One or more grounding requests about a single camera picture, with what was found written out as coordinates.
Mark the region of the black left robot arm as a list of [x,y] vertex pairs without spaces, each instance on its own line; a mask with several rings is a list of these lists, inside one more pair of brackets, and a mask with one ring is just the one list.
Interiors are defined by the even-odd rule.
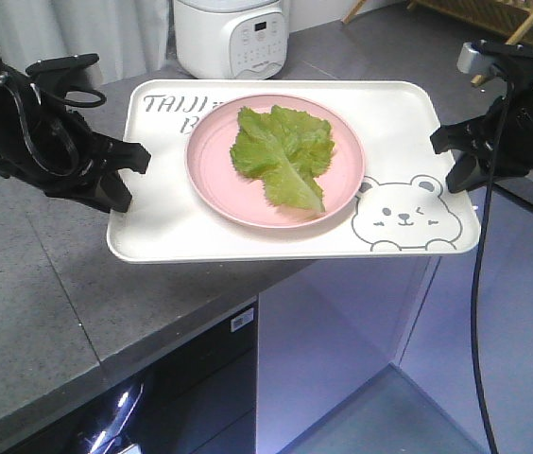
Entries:
[[143,174],[151,156],[139,143],[93,131],[81,108],[103,105],[91,71],[95,53],[37,61],[24,72],[0,57],[0,176],[50,197],[125,213],[132,195],[119,175]]

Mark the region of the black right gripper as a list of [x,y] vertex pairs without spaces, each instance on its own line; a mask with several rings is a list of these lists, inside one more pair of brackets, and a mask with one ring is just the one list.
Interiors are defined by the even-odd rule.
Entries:
[[533,84],[521,88],[507,72],[496,78],[507,84],[507,93],[486,113],[441,125],[430,135],[436,154],[464,152],[446,176],[450,193],[475,190],[489,178],[523,177],[533,169]]

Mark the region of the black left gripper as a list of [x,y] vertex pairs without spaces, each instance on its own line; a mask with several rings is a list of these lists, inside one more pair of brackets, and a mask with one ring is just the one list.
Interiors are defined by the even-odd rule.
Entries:
[[145,174],[151,155],[140,143],[92,131],[78,110],[105,102],[95,88],[42,87],[27,74],[0,71],[0,176],[49,197],[84,199],[103,213],[126,213],[132,196],[116,170]]

